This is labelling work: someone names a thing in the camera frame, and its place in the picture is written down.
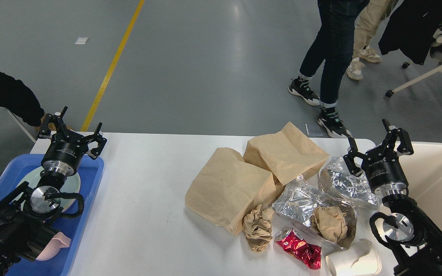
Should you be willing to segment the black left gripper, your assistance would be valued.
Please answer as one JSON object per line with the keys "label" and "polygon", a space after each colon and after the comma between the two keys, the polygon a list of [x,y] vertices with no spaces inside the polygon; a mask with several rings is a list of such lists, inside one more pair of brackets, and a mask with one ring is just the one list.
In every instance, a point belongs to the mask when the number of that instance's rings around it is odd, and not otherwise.
{"label": "black left gripper", "polygon": [[68,143],[71,131],[63,121],[67,110],[68,107],[64,106],[59,114],[46,114],[38,130],[37,139],[53,141],[41,162],[44,170],[69,177],[77,173],[85,154],[91,159],[97,159],[105,148],[107,139],[101,133],[103,124],[99,122],[93,133],[79,139],[79,144]]}

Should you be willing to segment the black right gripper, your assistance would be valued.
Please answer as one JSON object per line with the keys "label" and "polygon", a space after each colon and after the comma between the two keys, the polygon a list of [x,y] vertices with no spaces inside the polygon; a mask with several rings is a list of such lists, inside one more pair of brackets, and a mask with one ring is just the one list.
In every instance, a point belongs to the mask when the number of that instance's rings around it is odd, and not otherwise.
{"label": "black right gripper", "polygon": [[[343,160],[351,175],[360,177],[365,174],[369,188],[373,194],[391,194],[392,190],[398,193],[408,190],[409,182],[399,162],[400,156],[414,154],[409,133],[403,128],[392,126],[388,120],[382,119],[386,136],[378,146],[378,156],[370,157],[358,151],[353,137],[348,137],[349,149]],[[356,165],[355,159],[362,160],[361,167]]]}

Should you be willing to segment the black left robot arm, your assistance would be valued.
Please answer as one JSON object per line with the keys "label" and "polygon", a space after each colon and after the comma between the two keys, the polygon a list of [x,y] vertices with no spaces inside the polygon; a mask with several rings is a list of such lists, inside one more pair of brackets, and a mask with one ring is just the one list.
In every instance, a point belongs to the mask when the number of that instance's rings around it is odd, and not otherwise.
{"label": "black left robot arm", "polygon": [[45,115],[37,139],[48,139],[39,180],[35,187],[25,181],[0,199],[0,276],[22,259],[36,261],[44,255],[61,231],[53,227],[59,219],[84,215],[86,199],[81,192],[64,192],[68,178],[78,172],[84,156],[98,159],[107,138],[102,123],[85,136],[64,123],[67,107]]}

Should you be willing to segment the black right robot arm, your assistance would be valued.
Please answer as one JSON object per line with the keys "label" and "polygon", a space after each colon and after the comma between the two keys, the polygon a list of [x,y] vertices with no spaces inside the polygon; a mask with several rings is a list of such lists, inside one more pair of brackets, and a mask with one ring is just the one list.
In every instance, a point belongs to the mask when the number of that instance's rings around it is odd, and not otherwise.
{"label": "black right robot arm", "polygon": [[408,195],[409,183],[399,163],[400,156],[414,153],[410,136],[386,119],[382,123],[386,136],[380,145],[361,153],[349,137],[350,147],[343,156],[349,172],[365,175],[372,194],[391,211],[370,217],[371,232],[392,251],[395,276],[442,276],[442,231]]}

